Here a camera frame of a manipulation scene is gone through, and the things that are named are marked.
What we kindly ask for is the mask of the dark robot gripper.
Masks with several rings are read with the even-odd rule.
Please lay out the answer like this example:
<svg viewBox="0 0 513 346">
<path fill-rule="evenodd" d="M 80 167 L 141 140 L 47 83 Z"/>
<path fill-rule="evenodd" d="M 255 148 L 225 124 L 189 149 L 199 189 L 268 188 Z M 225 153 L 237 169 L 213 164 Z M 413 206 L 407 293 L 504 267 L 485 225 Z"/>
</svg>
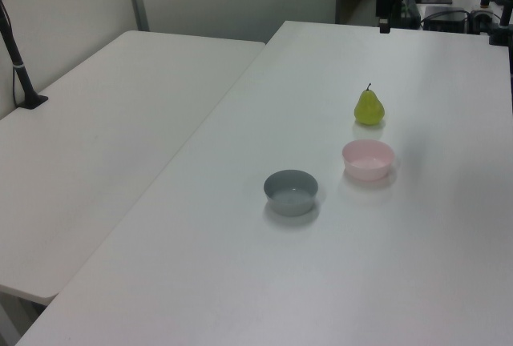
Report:
<svg viewBox="0 0 513 346">
<path fill-rule="evenodd" d="M 381 34 L 390 32 L 391 0 L 376 0 L 375 15 L 379 18 L 379 30 Z"/>
</svg>

